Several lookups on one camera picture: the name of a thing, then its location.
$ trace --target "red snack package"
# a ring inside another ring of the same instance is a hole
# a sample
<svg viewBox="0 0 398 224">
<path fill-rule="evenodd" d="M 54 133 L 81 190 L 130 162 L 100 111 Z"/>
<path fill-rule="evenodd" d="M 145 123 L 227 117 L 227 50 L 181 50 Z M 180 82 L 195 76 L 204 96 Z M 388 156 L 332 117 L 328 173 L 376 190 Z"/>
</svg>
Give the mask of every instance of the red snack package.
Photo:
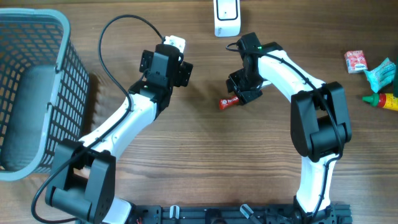
<svg viewBox="0 0 398 224">
<path fill-rule="evenodd" d="M 368 69 L 362 50 L 349 51 L 344 54 L 344 57 L 346 59 L 348 73 L 358 73 Z"/>
<path fill-rule="evenodd" d="M 219 106 L 220 106 L 220 109 L 223 110 L 225 108 L 228 108 L 228 107 L 238 104 L 238 103 L 239 103 L 238 97 L 234 96 L 231 99 L 220 100 Z"/>
</svg>

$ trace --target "gray plastic basket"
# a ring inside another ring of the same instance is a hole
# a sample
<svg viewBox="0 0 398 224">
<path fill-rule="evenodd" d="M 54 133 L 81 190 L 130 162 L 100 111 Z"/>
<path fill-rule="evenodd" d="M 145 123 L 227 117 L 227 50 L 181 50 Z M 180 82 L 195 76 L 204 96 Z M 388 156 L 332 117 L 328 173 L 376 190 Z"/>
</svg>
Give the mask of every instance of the gray plastic basket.
<svg viewBox="0 0 398 224">
<path fill-rule="evenodd" d="M 51 9 L 0 9 L 0 180 L 49 172 L 64 138 L 81 136 L 89 78 Z"/>
</svg>

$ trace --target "red object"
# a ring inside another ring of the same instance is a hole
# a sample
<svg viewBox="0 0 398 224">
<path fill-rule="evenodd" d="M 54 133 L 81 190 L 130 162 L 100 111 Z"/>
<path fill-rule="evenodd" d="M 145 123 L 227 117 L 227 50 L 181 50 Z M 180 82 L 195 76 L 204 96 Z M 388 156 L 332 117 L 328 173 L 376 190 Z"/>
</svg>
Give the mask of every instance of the red object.
<svg viewBox="0 0 398 224">
<path fill-rule="evenodd" d="M 231 99 L 225 99 L 225 100 L 220 100 L 220 109 L 223 110 L 225 108 L 228 108 L 232 105 L 238 104 L 239 99 L 237 96 L 232 97 Z"/>
<path fill-rule="evenodd" d="M 378 108 L 383 108 L 386 105 L 387 96 L 386 94 L 379 94 L 379 103 L 377 104 Z"/>
<path fill-rule="evenodd" d="M 363 72 L 368 69 L 362 50 L 349 51 L 344 55 L 347 63 L 348 73 Z"/>
<path fill-rule="evenodd" d="M 142 224 L 142 218 L 139 217 L 139 220 L 137 220 L 137 224 Z"/>
</svg>

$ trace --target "yellow bottle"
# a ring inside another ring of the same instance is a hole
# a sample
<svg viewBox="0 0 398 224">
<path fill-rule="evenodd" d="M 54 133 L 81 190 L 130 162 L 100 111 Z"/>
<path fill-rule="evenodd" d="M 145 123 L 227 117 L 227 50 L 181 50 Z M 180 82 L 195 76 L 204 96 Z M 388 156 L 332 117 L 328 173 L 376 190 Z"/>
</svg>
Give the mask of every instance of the yellow bottle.
<svg viewBox="0 0 398 224">
<path fill-rule="evenodd" d="M 398 98 L 395 98 L 392 93 L 375 93 L 362 97 L 362 100 L 370 103 L 371 106 L 398 111 Z"/>
</svg>

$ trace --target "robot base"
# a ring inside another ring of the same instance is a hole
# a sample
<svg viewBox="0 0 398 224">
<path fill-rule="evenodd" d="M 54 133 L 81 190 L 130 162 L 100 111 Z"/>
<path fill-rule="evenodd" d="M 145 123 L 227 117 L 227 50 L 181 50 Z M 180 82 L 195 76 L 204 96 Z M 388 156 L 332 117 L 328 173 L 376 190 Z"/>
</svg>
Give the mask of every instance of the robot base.
<svg viewBox="0 0 398 224">
<path fill-rule="evenodd" d="M 251 207 L 252 216 L 248 219 L 241 213 L 241 207 L 170 207 L 132 205 L 133 209 L 126 224 L 296 224 L 291 218 L 294 206 L 269 205 Z M 331 205 L 330 216 L 312 223 L 350 224 L 349 205 Z"/>
</svg>

